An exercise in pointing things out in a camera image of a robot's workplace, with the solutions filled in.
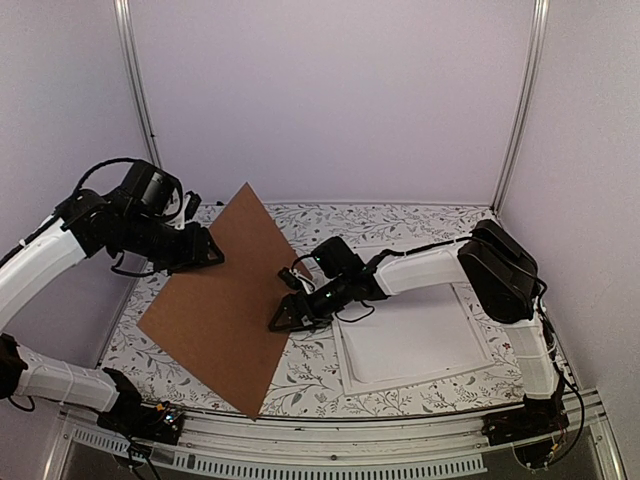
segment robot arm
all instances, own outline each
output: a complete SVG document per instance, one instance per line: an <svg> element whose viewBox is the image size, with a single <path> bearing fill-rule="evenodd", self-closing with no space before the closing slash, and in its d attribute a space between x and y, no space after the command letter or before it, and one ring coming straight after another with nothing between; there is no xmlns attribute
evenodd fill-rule
<svg viewBox="0 0 640 480"><path fill-rule="evenodd" d="M495 222L479 222L462 239L408 252L383 250L366 264L339 237L323 242L309 256L331 281L313 292L287 295L271 321L272 331L326 326L353 301L379 301L416 288L469 282L485 313L503 325L525 390L523 409L485 418L490 442L512 442L568 426L563 384L553 364L553 337L540 311L544 283L537 277L535 260ZM279 275L300 290L290 269Z"/></svg>
<svg viewBox="0 0 640 480"><path fill-rule="evenodd" d="M82 188L98 168L130 163L123 182L101 196ZM142 160L115 159L91 169L70 197L0 260L0 332L58 275L105 248L115 258L131 252L153 264L152 274L216 265L224 255L209 231L190 220L200 198L183 195L178 179ZM116 273L142 276L112 267ZM142 406L133 384L113 369L85 369L40 355L9 335L0 337L0 398L36 396L102 412L99 424L127 436L173 442L178 422L162 406ZM157 422L158 416L164 422ZM153 428L147 428L151 419Z"/></svg>

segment brown board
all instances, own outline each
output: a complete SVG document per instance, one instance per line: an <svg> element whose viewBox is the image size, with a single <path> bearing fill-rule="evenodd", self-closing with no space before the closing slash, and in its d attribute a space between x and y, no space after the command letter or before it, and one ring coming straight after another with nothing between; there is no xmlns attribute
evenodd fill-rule
<svg viewBox="0 0 640 480"><path fill-rule="evenodd" d="M256 418L287 342L267 325L290 291L277 274L296 254L244 185L210 227L225 263L174 274L140 329L194 377Z"/></svg>

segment floral tablecloth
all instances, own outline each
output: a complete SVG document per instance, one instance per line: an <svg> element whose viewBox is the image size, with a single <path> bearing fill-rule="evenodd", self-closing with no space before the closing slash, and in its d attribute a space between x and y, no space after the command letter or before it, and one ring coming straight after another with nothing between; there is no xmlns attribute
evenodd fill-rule
<svg viewBox="0 0 640 480"><path fill-rule="evenodd" d="M210 224L222 207L201 207L196 219ZM430 243L468 232L485 207L424 205L267 205L298 253L342 236L352 246ZM232 412L218 397L164 353L137 323L167 281L141 279L115 329L102 365L124 372L148 400L168 399L200 410ZM344 418L397 417L460 412L521 400L523 390L506 334L480 308L468 285L456 285L489 345L494 364L483 370L413 387L345 396L331 329L292 334L262 407L262 415Z"/></svg>

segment white wall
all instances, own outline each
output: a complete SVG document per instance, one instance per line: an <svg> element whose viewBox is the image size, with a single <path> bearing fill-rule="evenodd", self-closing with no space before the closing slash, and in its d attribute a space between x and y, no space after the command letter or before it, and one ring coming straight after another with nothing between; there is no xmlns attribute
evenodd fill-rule
<svg viewBox="0 0 640 480"><path fill-rule="evenodd" d="M504 210L584 387L640 476L640 4L554 0Z"/></svg>
<svg viewBox="0 0 640 480"><path fill-rule="evenodd" d="M163 164L205 200L489 204L533 1L131 5Z"/></svg>
<svg viewBox="0 0 640 480"><path fill-rule="evenodd" d="M144 156L113 4L11 0L0 10L0 252L33 231L100 160ZM123 170L91 186L106 191ZM94 365L127 285L100 256L67 272L9 324L18 341ZM0 478L42 475L55 408L0 402Z"/></svg>

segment vent grille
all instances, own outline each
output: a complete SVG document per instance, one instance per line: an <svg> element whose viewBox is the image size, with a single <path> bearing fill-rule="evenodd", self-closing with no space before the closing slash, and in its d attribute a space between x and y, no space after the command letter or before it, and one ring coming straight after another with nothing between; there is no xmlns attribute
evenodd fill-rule
<svg viewBox="0 0 640 480"><path fill-rule="evenodd" d="M109 433L75 426L73 438L78 443L113 455L127 455L129 442ZM154 462L173 470L230 480L418 480L459 478L487 471L479 454L450 460L374 467L276 466L183 452L176 452L168 458L172 459L169 463L155 458Z"/></svg>

